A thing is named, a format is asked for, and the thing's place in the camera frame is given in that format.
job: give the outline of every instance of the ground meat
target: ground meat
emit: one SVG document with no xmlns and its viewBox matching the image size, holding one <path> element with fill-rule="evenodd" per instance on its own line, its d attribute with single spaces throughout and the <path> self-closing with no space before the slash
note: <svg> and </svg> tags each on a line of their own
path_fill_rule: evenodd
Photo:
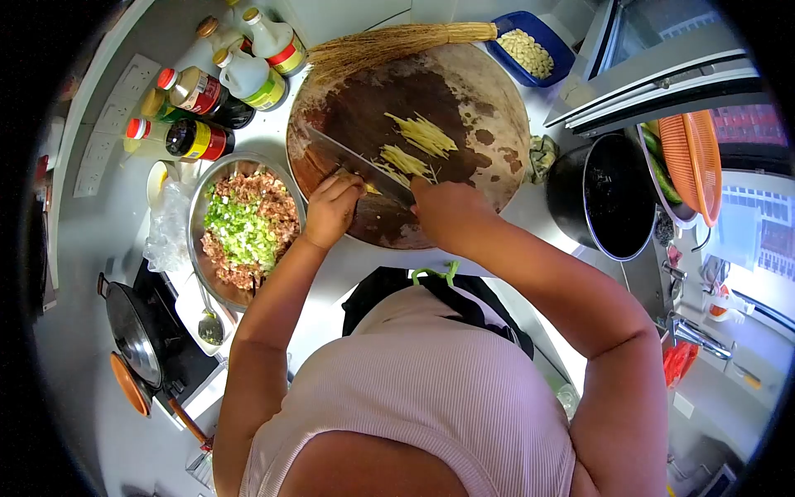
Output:
<svg viewBox="0 0 795 497">
<path fill-rule="evenodd" d="M 245 176 L 236 174 L 215 184 L 215 193 L 250 204 L 262 200 L 257 214 L 271 221 L 270 229 L 277 238 L 276 261 L 287 251 L 301 231 L 295 200 L 285 184 L 272 173 Z M 259 288 L 267 276 L 258 264 L 234 264 L 223 253 L 223 246 L 211 230 L 202 237 L 204 253 L 215 265 L 215 274 L 222 282 L 241 289 Z"/>
</svg>

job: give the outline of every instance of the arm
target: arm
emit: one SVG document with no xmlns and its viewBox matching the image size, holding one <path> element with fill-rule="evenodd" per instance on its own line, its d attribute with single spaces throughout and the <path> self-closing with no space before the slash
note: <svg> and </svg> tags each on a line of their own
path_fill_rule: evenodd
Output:
<svg viewBox="0 0 795 497">
<path fill-rule="evenodd" d="M 240 321 L 213 446 L 215 489 L 236 496 L 251 441 L 281 410 L 287 393 L 287 345 L 309 287 L 328 250 L 351 224 L 362 194 L 359 177 L 331 177 L 309 199 L 304 233 L 281 258 Z"/>
<path fill-rule="evenodd" d="M 571 495 L 662 491 L 665 380 L 659 335 L 643 307 L 597 269 L 507 223 L 473 188 L 415 178 L 412 190 L 431 240 L 510 283 L 588 359 L 570 429 Z"/>
</svg>

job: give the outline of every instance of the knife blade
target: knife blade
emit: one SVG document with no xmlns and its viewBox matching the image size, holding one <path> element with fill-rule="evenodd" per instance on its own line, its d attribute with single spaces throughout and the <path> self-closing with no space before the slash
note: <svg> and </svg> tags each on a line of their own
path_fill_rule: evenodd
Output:
<svg viewBox="0 0 795 497">
<path fill-rule="evenodd" d="M 374 186 L 384 196 L 395 200 L 401 206 L 410 208 L 416 202 L 414 194 L 398 180 L 375 167 L 361 155 L 347 148 L 311 126 L 307 126 L 312 143 L 315 143 L 326 157 L 333 159 L 349 173 L 358 174 L 366 182 Z"/>
</svg>

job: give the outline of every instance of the electrical socket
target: electrical socket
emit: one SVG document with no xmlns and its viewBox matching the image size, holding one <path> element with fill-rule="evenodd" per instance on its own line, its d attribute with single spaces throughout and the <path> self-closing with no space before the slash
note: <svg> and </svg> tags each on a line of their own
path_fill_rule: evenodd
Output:
<svg viewBox="0 0 795 497">
<path fill-rule="evenodd" d="M 122 134 L 127 129 L 127 119 L 136 105 L 135 100 L 111 93 L 107 98 L 105 107 L 99 113 L 99 119 L 94 125 L 94 131 L 108 134 Z"/>
<path fill-rule="evenodd" d="M 136 53 L 116 82 L 112 93 L 137 102 L 149 86 L 149 82 L 157 75 L 160 67 L 154 60 Z"/>
<path fill-rule="evenodd" d="M 72 196 L 81 197 L 97 194 L 99 183 L 105 173 L 107 161 L 111 157 L 117 140 L 118 136 L 115 134 L 99 133 L 98 131 L 91 133 L 86 149 L 83 152 L 83 159 L 80 161 L 80 169 L 77 173 L 77 182 Z"/>
</svg>

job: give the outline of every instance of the spoon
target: spoon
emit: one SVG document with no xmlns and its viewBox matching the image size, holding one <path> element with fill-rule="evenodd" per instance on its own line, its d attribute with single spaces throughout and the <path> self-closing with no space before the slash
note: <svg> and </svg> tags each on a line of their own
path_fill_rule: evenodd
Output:
<svg viewBox="0 0 795 497">
<path fill-rule="evenodd" d="M 220 345 L 223 343 L 223 324 L 213 312 L 210 297 L 201 283 L 199 284 L 199 293 L 204 301 L 204 317 L 199 321 L 199 338 L 210 345 Z"/>
</svg>

